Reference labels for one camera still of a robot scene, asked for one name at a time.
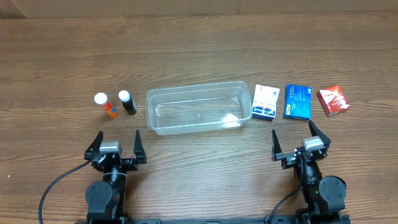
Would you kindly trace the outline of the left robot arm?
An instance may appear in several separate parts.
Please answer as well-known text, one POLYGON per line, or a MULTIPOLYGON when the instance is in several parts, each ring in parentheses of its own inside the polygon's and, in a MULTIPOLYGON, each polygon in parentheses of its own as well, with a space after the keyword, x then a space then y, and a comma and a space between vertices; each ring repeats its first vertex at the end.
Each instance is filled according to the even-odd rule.
POLYGON ((140 164, 147 162, 139 131, 134 140, 133 158, 122 158, 119 141, 104 141, 103 132, 85 151, 84 159, 101 172, 102 179, 90 184, 85 199, 88 204, 87 223, 132 223, 124 211, 127 173, 137 171, 140 164))

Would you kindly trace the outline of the orange bottle white cap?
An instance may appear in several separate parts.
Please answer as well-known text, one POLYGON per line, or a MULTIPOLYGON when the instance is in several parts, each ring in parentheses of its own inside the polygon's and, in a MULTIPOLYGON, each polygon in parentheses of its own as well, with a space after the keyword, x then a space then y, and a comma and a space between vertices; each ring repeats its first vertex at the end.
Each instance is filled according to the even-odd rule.
POLYGON ((118 112, 116 111, 116 108, 108 101, 108 96, 105 93, 97 93, 94 96, 94 101, 96 104, 100 105, 102 109, 105 110, 105 112, 112 118, 116 119, 119 117, 118 112))

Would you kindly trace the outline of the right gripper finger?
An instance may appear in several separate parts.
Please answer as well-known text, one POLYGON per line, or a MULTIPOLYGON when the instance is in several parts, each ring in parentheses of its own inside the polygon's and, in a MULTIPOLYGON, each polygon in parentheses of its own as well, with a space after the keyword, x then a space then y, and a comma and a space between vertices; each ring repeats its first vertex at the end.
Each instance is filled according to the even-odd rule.
POLYGON ((277 138, 276 132, 273 129, 272 130, 272 155, 271 155, 271 159, 272 161, 279 161, 282 159, 282 149, 279 143, 279 140, 277 138))
POLYGON ((308 121, 308 126, 310 128, 312 136, 313 137, 318 136, 322 140, 324 148, 328 149, 331 143, 330 138, 327 137, 323 132, 321 132, 312 120, 308 121))

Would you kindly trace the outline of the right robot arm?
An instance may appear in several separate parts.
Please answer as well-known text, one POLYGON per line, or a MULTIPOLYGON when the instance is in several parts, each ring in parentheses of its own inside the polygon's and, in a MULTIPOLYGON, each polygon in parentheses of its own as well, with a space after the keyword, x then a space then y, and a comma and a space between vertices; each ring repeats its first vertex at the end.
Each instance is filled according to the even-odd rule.
POLYGON ((265 223, 350 223, 345 209, 346 182, 340 177, 322 176, 318 161, 326 158, 331 140, 322 133, 313 121, 308 122, 312 136, 302 141, 302 146, 284 154, 272 131, 273 161, 281 161, 283 169, 293 168, 298 187, 285 196, 264 219, 265 223), (301 192, 306 204, 293 215, 276 215, 277 209, 291 196, 301 192))

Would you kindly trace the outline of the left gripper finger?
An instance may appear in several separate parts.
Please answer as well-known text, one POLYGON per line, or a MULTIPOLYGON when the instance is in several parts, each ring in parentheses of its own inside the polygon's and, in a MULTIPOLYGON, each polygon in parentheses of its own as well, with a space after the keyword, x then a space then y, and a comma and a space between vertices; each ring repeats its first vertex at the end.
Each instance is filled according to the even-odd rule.
POLYGON ((87 161, 93 160, 94 154, 99 151, 102 141, 103 141, 103 132, 99 131, 99 133, 95 137, 95 140, 90 144, 88 149, 85 151, 84 154, 85 160, 87 161))
POLYGON ((147 163, 147 156, 144 151, 142 142, 141 142, 141 135, 139 130, 136 130, 135 141, 134 141, 134 154, 136 155, 136 164, 146 164, 147 163))

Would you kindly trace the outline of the red medicine box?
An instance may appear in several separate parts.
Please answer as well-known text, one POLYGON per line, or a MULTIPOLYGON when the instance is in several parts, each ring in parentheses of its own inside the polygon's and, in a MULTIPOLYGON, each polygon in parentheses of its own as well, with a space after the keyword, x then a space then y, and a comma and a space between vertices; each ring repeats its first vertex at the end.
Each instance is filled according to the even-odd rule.
POLYGON ((327 117, 343 113, 350 108, 339 85, 319 90, 317 97, 327 117))

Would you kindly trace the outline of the white blue medicine box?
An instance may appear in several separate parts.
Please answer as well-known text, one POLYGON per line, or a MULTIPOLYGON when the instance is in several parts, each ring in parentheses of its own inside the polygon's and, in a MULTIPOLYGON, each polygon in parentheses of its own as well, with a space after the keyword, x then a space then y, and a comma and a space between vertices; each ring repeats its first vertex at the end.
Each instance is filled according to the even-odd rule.
POLYGON ((279 93, 279 88, 257 84, 254 89, 252 102, 252 117, 273 121, 276 117, 279 93))

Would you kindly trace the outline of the black bottle white cap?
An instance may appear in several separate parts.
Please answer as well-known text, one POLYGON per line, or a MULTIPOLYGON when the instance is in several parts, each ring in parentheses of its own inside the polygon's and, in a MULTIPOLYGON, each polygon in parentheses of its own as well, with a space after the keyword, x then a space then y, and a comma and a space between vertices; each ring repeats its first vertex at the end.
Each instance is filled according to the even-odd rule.
POLYGON ((137 113, 136 102, 127 90, 121 90, 118 93, 118 97, 129 115, 135 115, 137 113))

